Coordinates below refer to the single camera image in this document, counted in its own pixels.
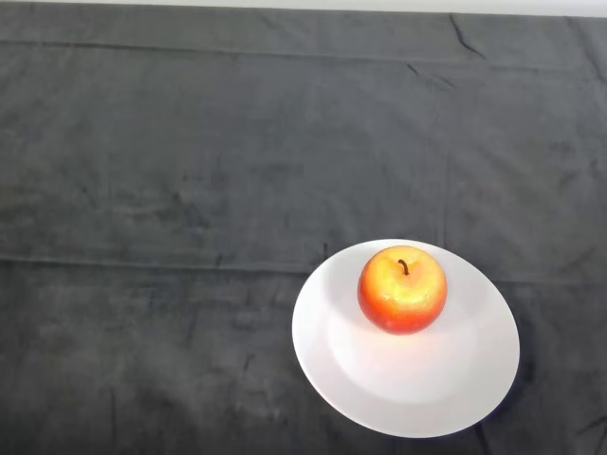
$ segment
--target apple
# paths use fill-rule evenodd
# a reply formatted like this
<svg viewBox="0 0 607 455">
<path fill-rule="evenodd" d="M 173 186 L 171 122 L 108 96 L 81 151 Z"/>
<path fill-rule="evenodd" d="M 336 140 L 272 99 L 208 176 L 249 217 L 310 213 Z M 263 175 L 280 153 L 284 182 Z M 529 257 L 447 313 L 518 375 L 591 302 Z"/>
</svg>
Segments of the apple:
<svg viewBox="0 0 607 455">
<path fill-rule="evenodd" d="M 412 246 L 379 251 L 360 274 L 360 309 L 391 334 L 425 329 L 438 318 L 446 300 L 442 267 L 430 254 Z"/>
</svg>

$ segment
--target white wall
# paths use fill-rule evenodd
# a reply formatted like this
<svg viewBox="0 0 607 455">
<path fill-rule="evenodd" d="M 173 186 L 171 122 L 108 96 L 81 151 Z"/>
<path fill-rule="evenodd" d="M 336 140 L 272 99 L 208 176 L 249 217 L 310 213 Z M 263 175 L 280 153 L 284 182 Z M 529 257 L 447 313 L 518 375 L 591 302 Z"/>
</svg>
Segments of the white wall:
<svg viewBox="0 0 607 455">
<path fill-rule="evenodd" d="M 283 9 L 362 9 L 607 17 L 607 0 L 61 0 Z"/>
</svg>

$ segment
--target plate center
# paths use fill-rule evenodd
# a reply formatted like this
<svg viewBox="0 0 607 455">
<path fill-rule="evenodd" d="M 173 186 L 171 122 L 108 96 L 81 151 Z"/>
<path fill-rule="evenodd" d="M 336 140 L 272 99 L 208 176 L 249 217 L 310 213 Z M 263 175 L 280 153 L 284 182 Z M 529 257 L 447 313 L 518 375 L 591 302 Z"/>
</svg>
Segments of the plate center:
<svg viewBox="0 0 607 455">
<path fill-rule="evenodd" d="M 392 402 L 425 404 L 454 393 L 466 380 L 477 349 L 476 328 L 448 299 L 440 317 L 412 335 L 390 335 L 375 327 L 356 305 L 346 318 L 327 321 L 329 346 L 345 374 L 369 393 Z"/>
</svg>

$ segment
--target white plate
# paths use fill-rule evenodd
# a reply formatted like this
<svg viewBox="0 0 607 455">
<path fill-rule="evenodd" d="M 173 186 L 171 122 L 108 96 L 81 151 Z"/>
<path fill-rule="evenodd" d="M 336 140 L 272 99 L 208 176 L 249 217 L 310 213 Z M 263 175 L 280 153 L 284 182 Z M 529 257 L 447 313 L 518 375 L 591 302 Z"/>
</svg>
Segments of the white plate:
<svg viewBox="0 0 607 455">
<path fill-rule="evenodd" d="M 443 313 L 427 329 L 394 336 L 360 311 L 359 275 L 383 248 L 430 253 L 447 275 Z M 519 365 L 519 335 L 506 301 L 473 265 L 438 246 L 376 240 L 340 251 L 297 298 L 293 344 L 317 392 L 353 421 L 427 438 L 474 425 L 504 399 Z"/>
</svg>

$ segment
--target plate rim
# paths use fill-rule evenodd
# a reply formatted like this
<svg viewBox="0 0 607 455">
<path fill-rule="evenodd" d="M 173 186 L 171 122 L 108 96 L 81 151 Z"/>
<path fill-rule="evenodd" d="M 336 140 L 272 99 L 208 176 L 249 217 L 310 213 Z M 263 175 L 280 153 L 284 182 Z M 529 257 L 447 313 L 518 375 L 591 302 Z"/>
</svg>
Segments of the plate rim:
<svg viewBox="0 0 607 455">
<path fill-rule="evenodd" d="M 321 388 L 318 386 L 318 384 L 315 382 L 315 380 L 313 379 L 312 375 L 309 373 L 308 369 L 305 367 L 304 362 L 302 362 L 302 357 L 300 355 L 300 351 L 298 350 L 297 343 L 295 341 L 295 315 L 296 315 L 296 309 L 298 307 L 302 291 L 304 290 L 305 286 L 308 284 L 308 282 L 310 281 L 310 279 L 312 278 L 312 276 L 317 271 L 319 271 L 328 261 L 330 261 L 331 259 L 333 259 L 336 256 L 344 253 L 345 251 L 347 251 L 349 249 L 356 248 L 358 246 L 368 245 L 368 244 L 391 243 L 391 242 L 395 243 L 394 246 L 398 246 L 398 245 L 421 246 L 420 249 L 423 249 L 423 246 L 431 246 L 432 248 L 438 248 L 438 249 L 441 249 L 441 250 L 443 250 L 443 251 L 445 251 L 447 253 L 452 254 L 453 256 L 456 256 L 457 258 L 461 259 L 466 264 L 468 264 L 470 267 L 472 267 L 474 270 L 476 270 L 478 273 L 480 273 L 483 277 L 485 277 L 491 283 L 491 285 L 493 286 L 493 288 L 495 289 L 495 291 L 500 295 L 500 297 L 502 297 L 504 303 L 506 304 L 506 308 L 508 310 L 508 314 L 509 314 L 509 316 L 510 316 L 510 318 L 512 320 L 512 325 L 513 325 L 514 331 L 516 333 L 516 340 L 517 340 L 517 362 L 516 362 L 516 368 L 514 369 L 514 372 L 512 374 L 512 380 L 510 381 L 510 385 L 504 391 L 504 394 L 500 397 L 500 400 L 497 402 L 497 404 L 495 405 L 495 407 L 492 410 L 490 410 L 487 414 L 485 414 L 484 416 L 482 416 L 481 418 L 479 418 L 478 420 L 476 420 L 475 422 L 473 422 L 471 424 L 467 424 L 467 425 L 465 425 L 463 427 L 456 428 L 456 429 L 448 431 L 448 432 L 441 432 L 441 433 L 430 433 L 430 432 L 428 432 L 428 433 L 417 433 L 417 434 L 412 434 L 412 433 L 406 433 L 405 434 L 404 432 L 403 433 L 387 432 L 387 431 L 385 431 L 385 430 L 383 430 L 381 428 L 375 428 L 373 425 L 369 425 L 367 423 L 361 422 L 358 417 L 352 416 L 349 413 L 343 411 L 340 408 L 339 405 L 337 405 L 331 399 L 329 399 L 326 396 L 326 394 L 321 390 Z M 441 437 L 441 436 L 447 436 L 447 435 L 454 434 L 454 433 L 457 433 L 459 431 L 462 431 L 464 429 L 473 427 L 474 425 L 478 424 L 482 420 L 484 420 L 487 417 L 489 417 L 496 409 L 498 409 L 500 407 L 500 405 L 503 403 L 504 399 L 506 398 L 506 396 L 508 395 L 508 393 L 512 389 L 512 386 L 514 385 L 514 382 L 515 382 L 516 377 L 518 375 L 518 371 L 519 371 L 519 369 L 521 367 L 521 336 L 519 334 L 519 328 L 518 328 L 518 325 L 516 323 L 516 319 L 514 318 L 514 315 L 512 314 L 512 310 L 510 309 L 510 305 L 508 305 L 506 299 L 504 298 L 504 296 L 502 295 L 502 293 L 500 292 L 500 290 L 497 288 L 497 286 L 493 283 L 493 281 L 487 275 L 485 275 L 483 272 L 481 272 L 476 266 L 474 266 L 473 264 L 471 264 L 469 261 L 467 261 L 466 259 L 462 258 L 461 256 L 453 253 L 452 251 L 449 251 L 449 250 L 443 248 L 442 246 L 437 246 L 437 245 L 429 244 L 427 242 L 420 242 L 420 241 L 411 240 L 411 239 L 375 239 L 375 240 L 368 240 L 368 241 L 365 241 L 365 242 L 360 242 L 360 243 L 357 243 L 357 244 L 354 244 L 354 245 L 350 245 L 350 246 L 347 246 L 346 248 L 341 249 L 340 251 L 338 251 L 338 252 L 334 253 L 333 255 L 331 255 L 330 257 L 328 257 L 321 264 L 319 264 L 312 271 L 312 273 L 307 277 L 307 279 L 303 283 L 302 288 L 300 289 L 300 292 L 299 292 L 299 294 L 297 296 L 297 299 L 295 300 L 295 305 L 293 306 L 293 316 L 291 318 L 291 342 L 293 344 L 293 349 L 295 350 L 295 356 L 297 357 L 297 361 L 300 364 L 300 367 L 302 368 L 303 374 L 305 375 L 306 379 L 312 385 L 312 388 L 316 391 L 316 393 L 318 393 L 322 397 L 322 399 L 324 399 L 324 401 L 326 401 L 334 410 L 336 410 L 339 414 L 343 415 L 344 417 L 348 418 L 349 420 L 351 420 L 351 421 L 353 421 L 353 422 L 361 425 L 362 427 L 369 428 L 370 430 L 377 431 L 377 432 L 382 433 L 382 434 L 387 434 L 389 436 L 395 436 L 395 437 L 401 437 L 401 438 L 411 438 L 411 439 L 438 438 L 438 437 Z"/>
</svg>

